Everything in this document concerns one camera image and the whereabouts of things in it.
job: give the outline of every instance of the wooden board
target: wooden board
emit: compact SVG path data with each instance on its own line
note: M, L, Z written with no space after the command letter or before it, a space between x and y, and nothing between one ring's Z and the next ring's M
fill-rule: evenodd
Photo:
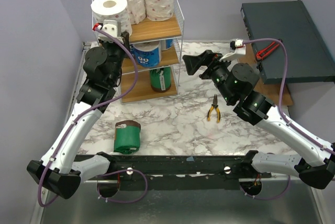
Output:
M182 35L176 15L165 21L151 21L145 18L139 24L131 25L130 43L179 37Z
M177 53L174 49L174 46L169 48L168 50L162 51L162 60L161 62L155 66L156 67L161 67L161 66L168 66L172 64L179 63L179 59L177 56ZM149 68L142 67L140 65L137 65L138 70L148 70ZM132 65L130 59L124 59L123 64L122 64L122 73L131 73L134 71L134 66Z
M122 75L121 93L124 93L133 83L135 74ZM122 98L122 103L130 103L141 100L147 100L157 97L166 97L177 95L177 89L174 83L173 74L171 73L171 88L167 92L155 92L150 85L149 71L142 71L138 73L138 81L135 87Z
M250 65L254 65L256 63L255 55L252 51L250 44L247 45L247 52L245 54L245 57L239 58L239 62L248 63ZM255 91L260 92L263 95L267 96L276 105L278 105L280 86L281 86L280 84L264 84L262 79L260 79L255 87ZM284 87L282 105L286 105L286 106L293 105L292 98L286 86Z

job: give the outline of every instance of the red pliers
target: red pliers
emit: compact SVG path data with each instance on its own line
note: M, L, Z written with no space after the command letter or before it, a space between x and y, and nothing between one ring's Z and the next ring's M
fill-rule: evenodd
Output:
M260 50L257 52L256 54L256 60L257 61L262 61L264 60L266 57L268 57L273 51L275 51L278 47L279 47L279 43L277 42L272 42L270 43L269 46L267 46L266 48Z

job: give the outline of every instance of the pliers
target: pliers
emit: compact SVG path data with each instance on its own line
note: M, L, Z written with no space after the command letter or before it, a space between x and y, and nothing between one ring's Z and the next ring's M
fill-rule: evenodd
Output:
M213 98L213 103L207 113L207 121L210 121L210 114L212 112L212 110L216 110L217 114L218 114L218 119L216 121L216 123L219 123L220 120L221 120L221 113L220 113L220 110L219 110L219 107L218 107L218 95L214 95L214 98Z

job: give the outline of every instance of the marble surface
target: marble surface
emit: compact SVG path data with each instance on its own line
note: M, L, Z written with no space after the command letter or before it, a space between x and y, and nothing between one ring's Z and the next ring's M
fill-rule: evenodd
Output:
M200 54L206 49L224 54L229 46L226 43L183 44L183 54ZM178 77L178 65L174 69ZM115 123L122 120L135 120L142 126L141 148L136 155L242 155L249 150L294 153L273 135L238 118L232 112L233 107L226 106L220 95L221 122L216 123L215 111L208 122L206 114L218 91L212 81L198 77L202 71L188 76L182 63L178 95L124 105L120 101L110 104L87 135L79 153L112 153Z

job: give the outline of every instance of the green can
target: green can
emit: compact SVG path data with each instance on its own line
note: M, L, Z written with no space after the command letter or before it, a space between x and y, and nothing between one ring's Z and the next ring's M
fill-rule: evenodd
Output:
M151 88L155 92L166 92L171 88L171 68L150 70Z
M132 154L140 149L141 124L125 120L115 124L114 152Z

